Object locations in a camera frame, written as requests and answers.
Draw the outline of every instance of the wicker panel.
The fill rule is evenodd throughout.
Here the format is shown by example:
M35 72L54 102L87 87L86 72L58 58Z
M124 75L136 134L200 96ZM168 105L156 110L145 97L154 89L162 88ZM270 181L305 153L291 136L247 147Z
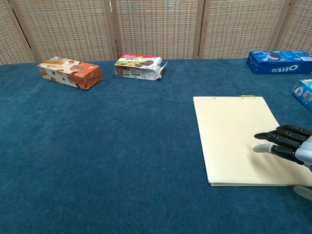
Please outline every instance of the wicker panel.
M197 46L195 41L200 34L202 6L201 0L113 0L119 55L197 57L199 41Z
M32 62L27 42L16 26L8 1L0 0L0 64Z
M200 58L245 58L265 50L284 0L207 0Z
M117 59L108 0L17 0L13 7L38 62Z
M312 54L312 1L298 0L286 26L280 50L305 50Z

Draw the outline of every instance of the orange snack box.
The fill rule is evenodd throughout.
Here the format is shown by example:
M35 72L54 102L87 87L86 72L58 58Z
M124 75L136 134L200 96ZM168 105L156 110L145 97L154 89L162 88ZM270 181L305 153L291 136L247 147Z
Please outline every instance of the orange snack box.
M37 67L43 78L80 89L88 90L102 80L98 65L63 57L53 57Z

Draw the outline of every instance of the yellow notepad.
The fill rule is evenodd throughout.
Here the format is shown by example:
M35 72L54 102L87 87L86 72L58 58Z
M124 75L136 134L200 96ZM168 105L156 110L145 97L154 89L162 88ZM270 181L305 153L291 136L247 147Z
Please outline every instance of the yellow notepad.
M279 126L262 97L194 97L200 140L212 186L306 185L305 166L253 147L269 143L254 138Z

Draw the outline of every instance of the notepad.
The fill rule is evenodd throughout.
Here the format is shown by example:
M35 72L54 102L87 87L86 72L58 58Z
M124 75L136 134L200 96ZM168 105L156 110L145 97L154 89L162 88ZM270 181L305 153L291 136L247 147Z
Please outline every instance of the notepad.
M312 185L305 166L253 147L254 138L279 126L263 97L194 97L195 112L212 186Z

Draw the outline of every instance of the oreo box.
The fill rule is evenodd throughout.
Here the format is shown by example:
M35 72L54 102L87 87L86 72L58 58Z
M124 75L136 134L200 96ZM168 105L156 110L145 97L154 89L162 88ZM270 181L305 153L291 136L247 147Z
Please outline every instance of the oreo box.
M254 74L310 74L312 57L305 51L250 51L247 65Z
M297 82L292 95L312 112L312 79L302 79Z
M137 79L156 80L161 78L167 65L160 66L161 57L152 55L123 54L115 63L115 75Z
M102 80L98 65L53 57L37 65L42 78L88 90Z

